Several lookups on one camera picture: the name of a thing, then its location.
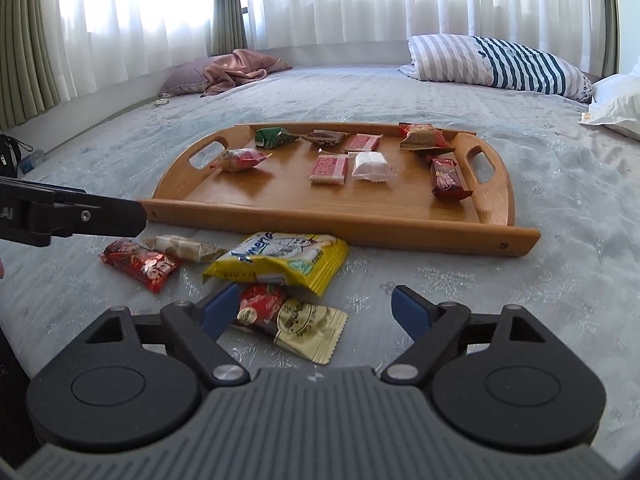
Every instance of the bed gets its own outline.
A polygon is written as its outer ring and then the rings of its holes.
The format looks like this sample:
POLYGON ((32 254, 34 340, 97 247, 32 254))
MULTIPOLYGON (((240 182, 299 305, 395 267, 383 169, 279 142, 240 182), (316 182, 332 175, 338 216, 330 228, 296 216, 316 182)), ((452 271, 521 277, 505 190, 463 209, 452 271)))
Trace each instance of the bed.
MULTIPOLYGON (((240 122, 415 121, 474 130, 511 173, 516 225, 539 228, 542 239, 520 259, 352 247, 322 297, 350 314, 330 366, 367 364, 379 372, 408 347, 390 312, 395 284, 475 312, 522 304, 604 382, 607 407, 594 446, 622 466, 640 447, 640 144, 578 124, 585 110, 558 96, 418 82, 395 67, 297 68, 216 97, 145 105, 68 142, 29 177, 116 197, 150 196, 182 150, 240 122)), ((228 248, 241 239, 153 223, 143 236, 166 233, 228 248)), ((108 306, 157 312, 214 286, 202 285, 201 267, 184 266, 155 296, 99 261, 110 240, 75 236, 44 249, 0 243, 0 325, 29 375, 108 306)), ((252 373, 314 367, 233 329, 220 343, 252 373)))

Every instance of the gray ribbed surface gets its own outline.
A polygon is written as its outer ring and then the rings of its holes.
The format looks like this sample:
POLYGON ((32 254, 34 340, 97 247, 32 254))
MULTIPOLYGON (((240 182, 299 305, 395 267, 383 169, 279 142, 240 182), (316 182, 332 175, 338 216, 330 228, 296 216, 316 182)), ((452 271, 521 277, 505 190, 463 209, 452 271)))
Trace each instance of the gray ribbed surface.
POLYGON ((555 456, 486 450, 451 431, 419 390, 370 368, 263 369, 213 391, 185 427, 154 446, 91 456, 45 446, 29 480, 349 479, 607 480, 587 447, 555 456))

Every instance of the pink cloth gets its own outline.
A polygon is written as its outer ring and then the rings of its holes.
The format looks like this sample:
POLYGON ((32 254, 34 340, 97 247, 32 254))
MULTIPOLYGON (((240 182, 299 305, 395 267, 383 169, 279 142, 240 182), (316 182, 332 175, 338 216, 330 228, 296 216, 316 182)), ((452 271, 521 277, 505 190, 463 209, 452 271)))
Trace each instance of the pink cloth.
POLYGON ((291 65, 281 59, 246 48, 236 48, 231 54, 219 56, 203 70, 207 86, 202 96, 220 94, 289 68, 292 68, 291 65))

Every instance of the triangular hole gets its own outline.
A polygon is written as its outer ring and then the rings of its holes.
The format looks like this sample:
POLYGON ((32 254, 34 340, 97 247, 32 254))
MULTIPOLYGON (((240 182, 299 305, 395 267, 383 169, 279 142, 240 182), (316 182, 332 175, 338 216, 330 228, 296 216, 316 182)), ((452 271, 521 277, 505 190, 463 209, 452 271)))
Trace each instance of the triangular hole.
POLYGON ((511 341, 527 341, 529 343, 543 343, 542 336, 521 317, 514 317, 511 320, 511 333, 509 334, 511 341))
POLYGON ((95 330, 92 336, 87 340, 87 343, 90 345, 97 343, 117 343, 123 339, 124 336, 122 335, 120 318, 111 317, 95 330))

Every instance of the snack package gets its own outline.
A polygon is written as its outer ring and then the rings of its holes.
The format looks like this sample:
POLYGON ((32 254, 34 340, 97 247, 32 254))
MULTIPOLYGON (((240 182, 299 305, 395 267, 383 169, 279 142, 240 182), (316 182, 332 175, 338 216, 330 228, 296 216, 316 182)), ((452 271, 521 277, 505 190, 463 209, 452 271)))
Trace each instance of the snack package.
POLYGON ((255 133, 254 143, 260 148, 271 150, 294 140, 298 140, 298 136, 291 135, 284 128, 261 128, 255 133))
POLYGON ((314 184, 344 184, 348 155, 318 155, 309 180, 314 184))
POLYGON ((454 151, 438 130, 431 124, 405 124, 400 123, 400 131, 406 137, 400 142, 400 149, 404 152, 420 152, 428 155, 444 155, 454 151))
POLYGON ((302 136, 304 139, 318 146, 335 146, 340 144, 349 134, 345 132, 332 132, 330 130, 313 130, 310 134, 302 136))
POLYGON ((225 150, 209 167, 212 170, 224 170, 236 173, 257 166, 271 156, 259 152, 255 148, 225 150))
POLYGON ((233 324, 266 334, 281 348, 325 365, 347 318, 337 308, 306 303, 279 286, 255 283, 242 292, 233 324))
POLYGON ((228 282, 303 285, 322 296, 348 253, 347 243, 335 236, 259 232, 220 256, 203 276, 228 282))
POLYGON ((196 264, 208 264, 226 253, 213 245, 177 235, 161 235, 142 240, 149 249, 196 264))
POLYGON ((116 240, 107 246, 100 259, 144 283, 146 288, 156 294, 160 292, 169 274, 180 265, 171 256, 146 249, 131 240, 116 240))
POLYGON ((372 152, 381 138, 382 135, 355 134, 344 147, 344 152, 372 152))
POLYGON ((356 155, 351 176, 355 180, 386 182, 398 176, 380 152, 361 152, 356 155))
POLYGON ((441 199, 462 200, 473 194, 473 191, 462 187, 460 177, 456 171, 456 161, 452 158, 428 157, 431 164, 431 177, 433 179, 432 193, 441 199))

